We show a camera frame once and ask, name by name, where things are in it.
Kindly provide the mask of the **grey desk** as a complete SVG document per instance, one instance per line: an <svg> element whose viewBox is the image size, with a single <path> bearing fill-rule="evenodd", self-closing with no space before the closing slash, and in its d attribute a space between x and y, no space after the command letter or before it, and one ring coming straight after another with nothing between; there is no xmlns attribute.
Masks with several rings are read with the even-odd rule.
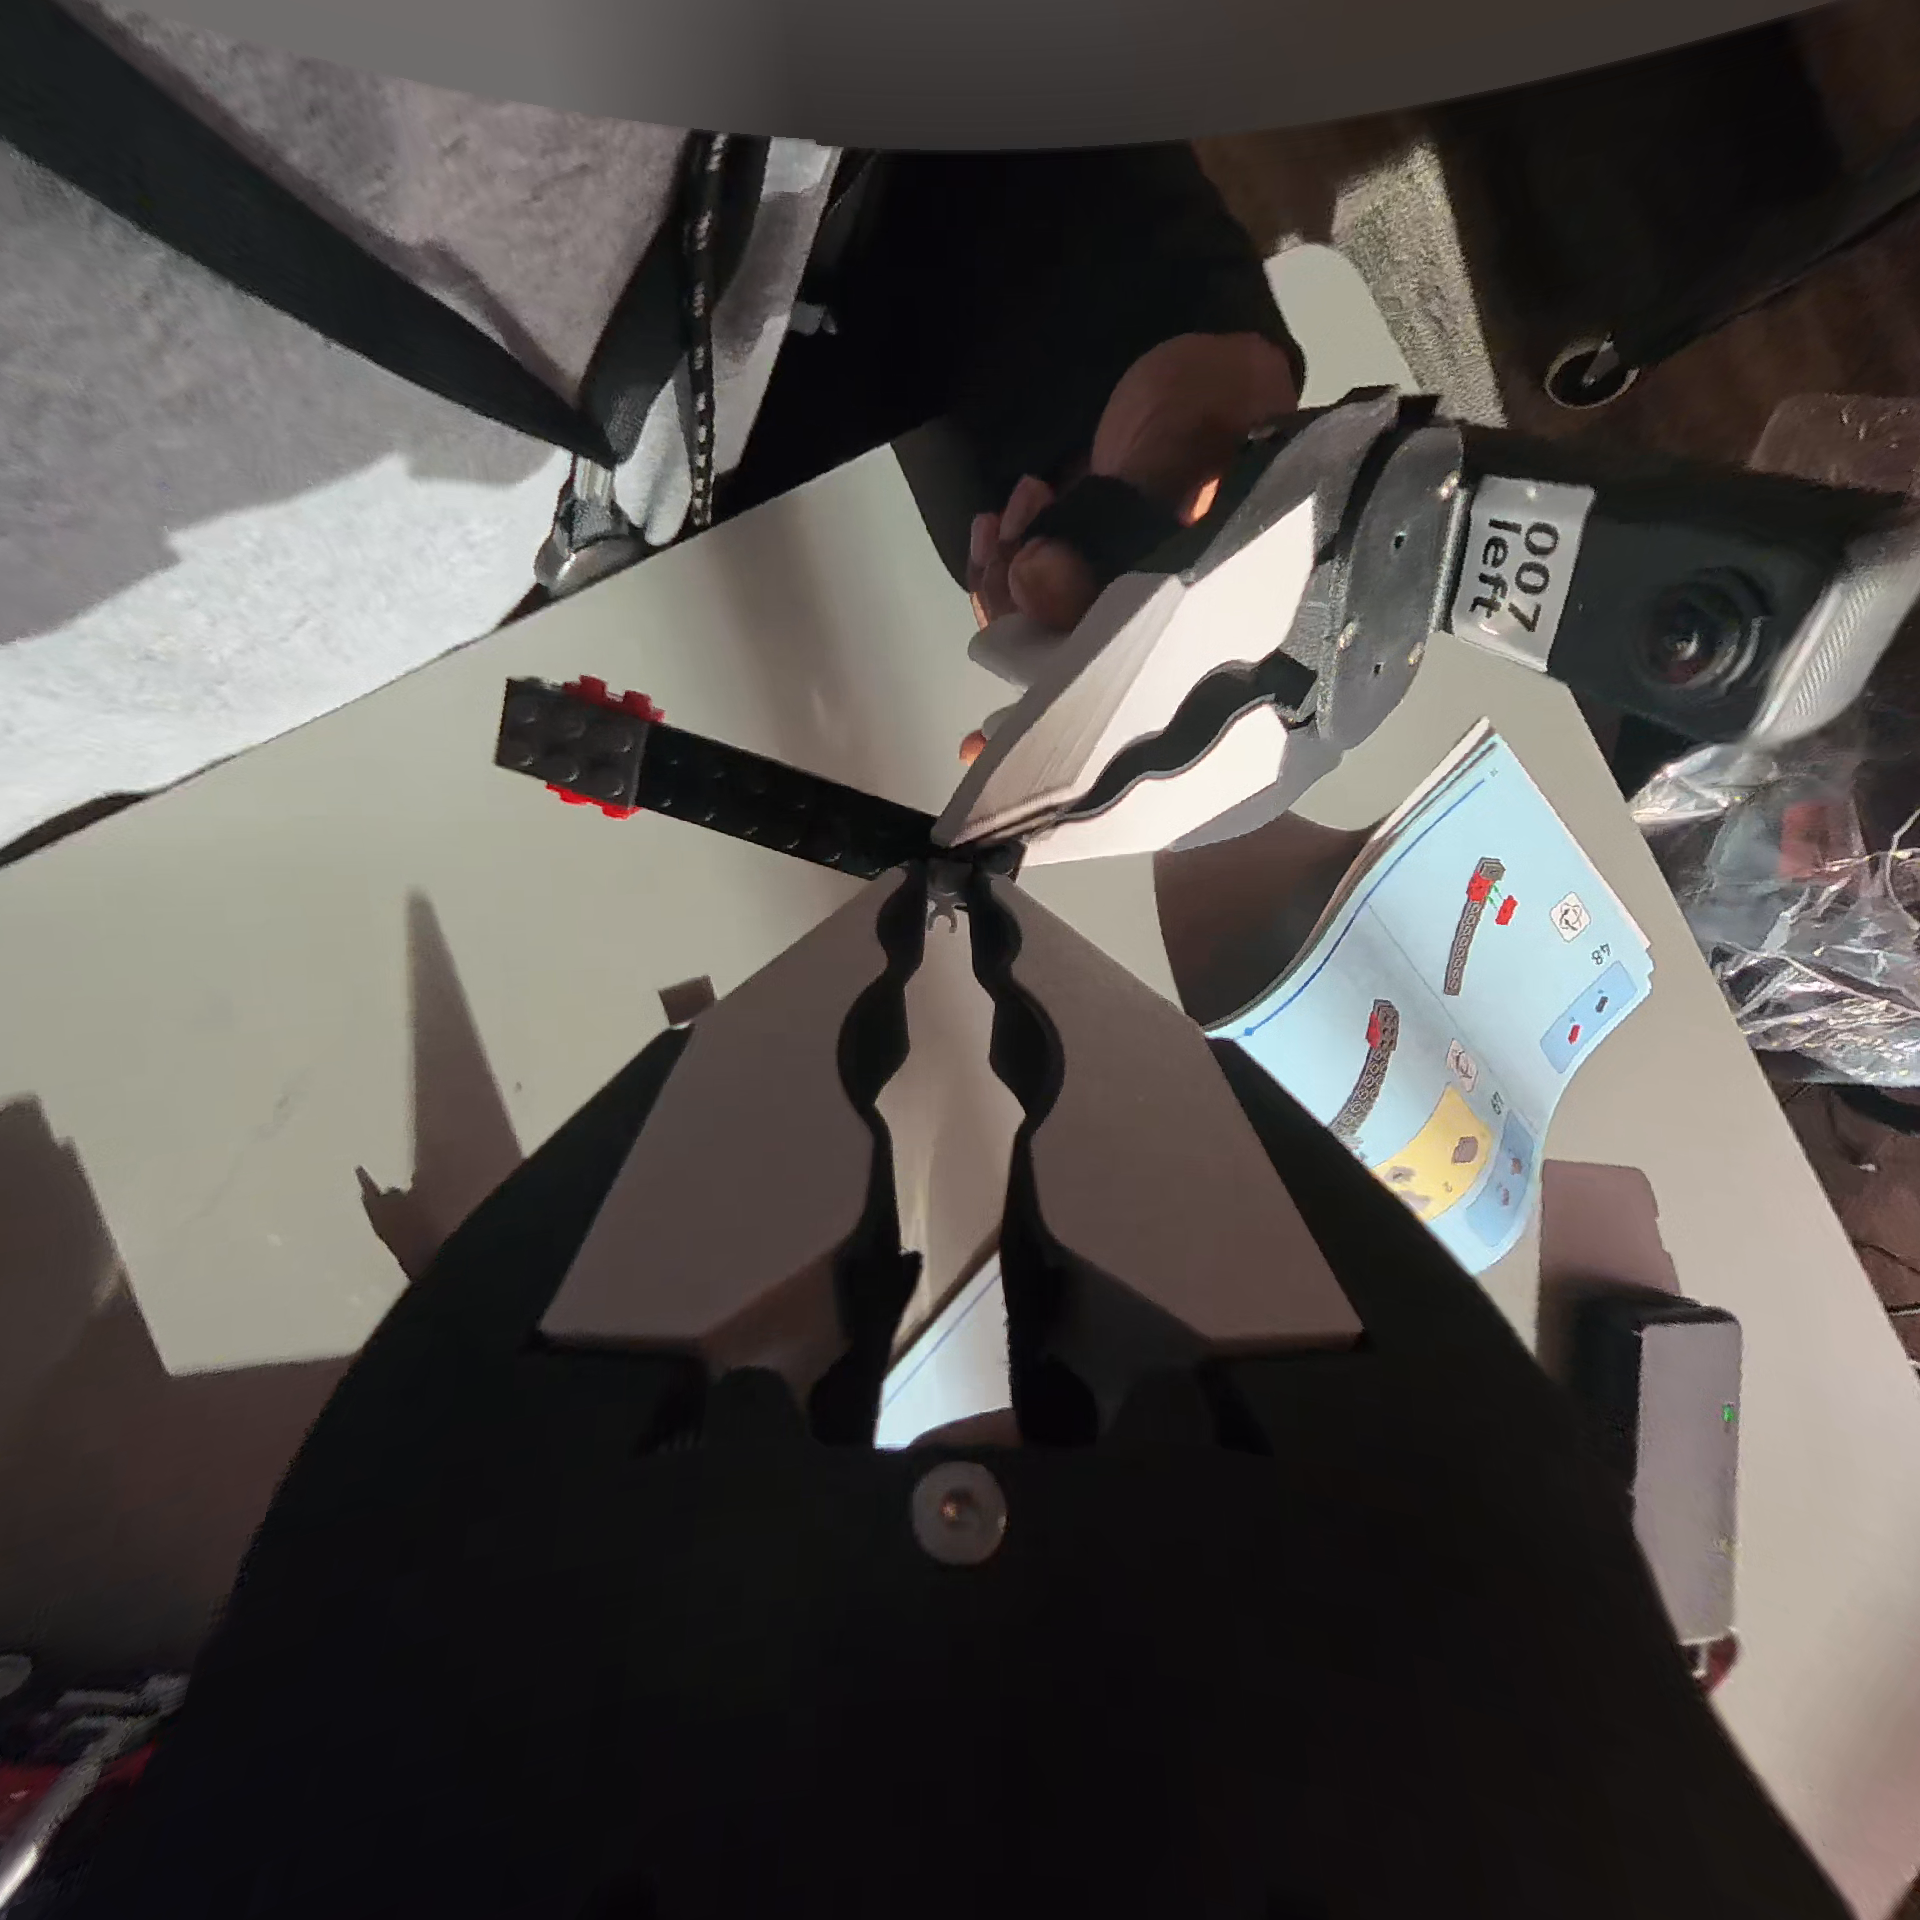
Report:
<svg viewBox="0 0 1920 1920"><path fill-rule="evenodd" d="M677 723L931 809L1000 695L901 462L842 465L2 870L2 1652L188 1660L327 1389L391 1306L365 1216L435 1210L847 883L587 816L491 768L501 682L601 675ZM1727 1018L1587 720L1437 636L1305 802L1362 829L1488 716L1655 948L1550 1125L1638 1169L1684 1292L1740 1316L1740 1663L1717 1706L1862 1916L1917 1869L1917 1378Z"/></svg>

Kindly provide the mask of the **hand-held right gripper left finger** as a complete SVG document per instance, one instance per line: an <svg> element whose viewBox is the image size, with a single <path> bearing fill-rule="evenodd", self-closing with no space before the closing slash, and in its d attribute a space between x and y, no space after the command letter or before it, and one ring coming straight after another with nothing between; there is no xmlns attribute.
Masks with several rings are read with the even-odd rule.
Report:
<svg viewBox="0 0 1920 1920"><path fill-rule="evenodd" d="M760 1369L821 1439L875 1439L921 1272L878 1098L921 959L924 876L878 876L694 1018L547 1342Z"/></svg>

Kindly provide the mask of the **black power adapter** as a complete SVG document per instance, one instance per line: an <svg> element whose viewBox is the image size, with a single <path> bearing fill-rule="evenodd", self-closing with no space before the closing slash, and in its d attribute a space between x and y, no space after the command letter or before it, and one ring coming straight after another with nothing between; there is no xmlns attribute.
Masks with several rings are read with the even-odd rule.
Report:
<svg viewBox="0 0 1920 1920"><path fill-rule="evenodd" d="M1620 1478L1628 1522L1694 1682L1734 1669L1740 1319L1655 1288L1601 1292L1572 1319L1572 1390Z"/></svg>

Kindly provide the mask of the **long black brick beam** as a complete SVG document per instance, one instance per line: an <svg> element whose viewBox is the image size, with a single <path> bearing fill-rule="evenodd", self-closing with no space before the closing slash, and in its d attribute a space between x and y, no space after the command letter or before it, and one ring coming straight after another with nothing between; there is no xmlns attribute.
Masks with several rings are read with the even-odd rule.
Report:
<svg viewBox="0 0 1920 1920"><path fill-rule="evenodd" d="M921 809L677 728L647 695L598 676L507 679L494 766L580 810L665 816L848 879L938 859L1018 876L1025 859L1018 842L938 848Z"/></svg>

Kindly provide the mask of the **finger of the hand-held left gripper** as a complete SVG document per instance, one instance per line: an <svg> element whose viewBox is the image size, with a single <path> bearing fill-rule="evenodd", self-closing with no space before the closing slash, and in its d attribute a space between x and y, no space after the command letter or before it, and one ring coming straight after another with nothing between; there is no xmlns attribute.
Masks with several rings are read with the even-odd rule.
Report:
<svg viewBox="0 0 1920 1920"><path fill-rule="evenodd" d="M1241 713L1190 768L1140 776L1091 816L1031 838L1031 865L1147 856L1250 835L1338 768L1338 746L1311 723L1285 725L1278 709Z"/></svg>
<svg viewBox="0 0 1920 1920"><path fill-rule="evenodd" d="M1282 723L1311 672L1282 653L1317 560L1315 503L1238 513L1187 570L1135 570L1042 660L948 796L934 846L1018 842L1184 772L1252 709Z"/></svg>

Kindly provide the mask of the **person's grey sweatshirt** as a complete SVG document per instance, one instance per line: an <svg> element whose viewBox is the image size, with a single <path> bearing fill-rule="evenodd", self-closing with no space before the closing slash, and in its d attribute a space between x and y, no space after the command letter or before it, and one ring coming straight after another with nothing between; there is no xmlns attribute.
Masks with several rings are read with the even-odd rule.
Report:
<svg viewBox="0 0 1920 1920"><path fill-rule="evenodd" d="M2 5L2 842L704 530L841 149Z"/></svg>

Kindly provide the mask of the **person's left hand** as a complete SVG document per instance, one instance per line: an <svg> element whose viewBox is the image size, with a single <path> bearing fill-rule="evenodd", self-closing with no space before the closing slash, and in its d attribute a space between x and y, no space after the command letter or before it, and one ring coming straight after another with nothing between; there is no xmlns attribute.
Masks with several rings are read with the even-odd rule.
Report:
<svg viewBox="0 0 1920 1920"><path fill-rule="evenodd" d="M1025 618L1062 633L1100 595L1091 563L1031 522L1084 478L1114 478L1192 522L1212 503L1241 439L1300 405L1304 362L1255 330L1184 333L1150 349L1118 380L1087 450L1022 475L968 528L965 588L974 623Z"/></svg>

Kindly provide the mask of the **person's left forearm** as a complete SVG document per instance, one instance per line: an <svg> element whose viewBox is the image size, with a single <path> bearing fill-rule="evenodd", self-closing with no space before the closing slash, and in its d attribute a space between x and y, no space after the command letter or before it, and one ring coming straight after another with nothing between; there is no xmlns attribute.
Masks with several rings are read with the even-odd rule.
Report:
<svg viewBox="0 0 1920 1920"><path fill-rule="evenodd" d="M1304 388L1252 233L1187 143L878 153L860 180L827 338L854 453L945 423L981 465L1091 453L1121 380L1181 339L1252 339Z"/></svg>

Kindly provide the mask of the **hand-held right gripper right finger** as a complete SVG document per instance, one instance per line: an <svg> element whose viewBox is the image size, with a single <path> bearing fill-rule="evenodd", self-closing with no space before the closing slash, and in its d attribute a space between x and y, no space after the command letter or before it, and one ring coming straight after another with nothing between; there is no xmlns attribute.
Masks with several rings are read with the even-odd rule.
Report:
<svg viewBox="0 0 1920 1920"><path fill-rule="evenodd" d="M1011 879L972 883L972 962L1021 1108L997 1235L1021 1436L1095 1442L1165 1375L1358 1352L1204 1028Z"/></svg>

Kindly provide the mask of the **red black toy brick truck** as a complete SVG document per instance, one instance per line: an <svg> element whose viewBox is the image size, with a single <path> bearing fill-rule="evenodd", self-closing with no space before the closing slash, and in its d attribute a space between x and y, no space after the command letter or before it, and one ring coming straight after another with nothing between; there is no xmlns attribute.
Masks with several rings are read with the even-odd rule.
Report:
<svg viewBox="0 0 1920 1920"><path fill-rule="evenodd" d="M185 1672L68 1685L2 1652L2 1916L52 1916L178 1716Z"/></svg>

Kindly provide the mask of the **clear plastic wrapped bundle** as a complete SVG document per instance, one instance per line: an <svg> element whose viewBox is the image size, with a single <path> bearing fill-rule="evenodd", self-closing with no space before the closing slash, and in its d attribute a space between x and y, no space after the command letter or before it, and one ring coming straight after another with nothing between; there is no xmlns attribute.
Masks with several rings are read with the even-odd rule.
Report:
<svg viewBox="0 0 1920 1920"><path fill-rule="evenodd" d="M1917 733L1702 746L1631 796L1747 1042L1917 1092Z"/></svg>

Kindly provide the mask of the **light blue instruction booklet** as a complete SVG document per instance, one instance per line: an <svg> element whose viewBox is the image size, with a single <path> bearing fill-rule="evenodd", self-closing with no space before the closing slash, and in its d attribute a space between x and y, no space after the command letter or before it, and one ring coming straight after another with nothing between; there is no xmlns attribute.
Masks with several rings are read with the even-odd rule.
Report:
<svg viewBox="0 0 1920 1920"><path fill-rule="evenodd" d="M1338 1138L1537 1353L1550 1125L1655 959L1520 755L1478 720L1365 829L1290 810L1150 870L1181 1009Z"/></svg>

